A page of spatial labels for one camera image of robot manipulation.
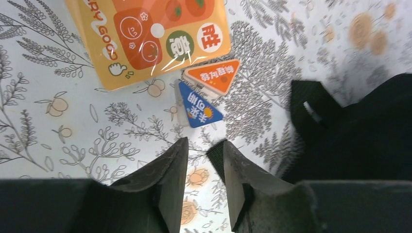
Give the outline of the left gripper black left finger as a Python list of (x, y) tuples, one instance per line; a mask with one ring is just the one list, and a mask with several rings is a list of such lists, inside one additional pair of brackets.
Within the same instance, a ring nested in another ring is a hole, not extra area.
[(93, 179), (0, 182), (3, 233), (177, 233), (188, 139), (130, 175), (104, 185)]

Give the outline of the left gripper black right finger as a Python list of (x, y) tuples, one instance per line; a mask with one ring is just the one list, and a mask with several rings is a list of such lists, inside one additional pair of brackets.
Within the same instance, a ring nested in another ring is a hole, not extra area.
[(409, 233), (407, 181), (290, 184), (223, 141), (224, 179), (235, 233)]

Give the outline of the blue triangular eraser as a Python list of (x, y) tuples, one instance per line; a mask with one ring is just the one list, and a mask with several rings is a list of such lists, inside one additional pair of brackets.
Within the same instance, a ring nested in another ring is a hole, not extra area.
[(181, 80), (175, 81), (176, 105), (182, 126), (199, 128), (223, 120), (223, 114)]

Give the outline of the black student backpack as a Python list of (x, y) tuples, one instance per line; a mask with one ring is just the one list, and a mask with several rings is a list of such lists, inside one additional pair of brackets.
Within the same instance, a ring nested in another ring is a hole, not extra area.
[(291, 82), (290, 116), (305, 149), (283, 184), (305, 180), (412, 179), (412, 76), (388, 79), (340, 106), (317, 81)]

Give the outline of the orange triangular eraser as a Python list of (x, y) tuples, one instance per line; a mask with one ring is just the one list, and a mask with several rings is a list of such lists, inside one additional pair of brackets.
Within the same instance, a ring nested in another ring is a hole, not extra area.
[(188, 68), (184, 71), (184, 78), (201, 92), (217, 99), (229, 92), (239, 68), (240, 60), (231, 59)]

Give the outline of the small orange notebook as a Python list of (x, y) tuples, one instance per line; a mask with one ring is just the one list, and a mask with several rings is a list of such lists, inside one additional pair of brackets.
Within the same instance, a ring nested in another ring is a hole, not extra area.
[(68, 0), (66, 6), (108, 91), (231, 49), (222, 0)]

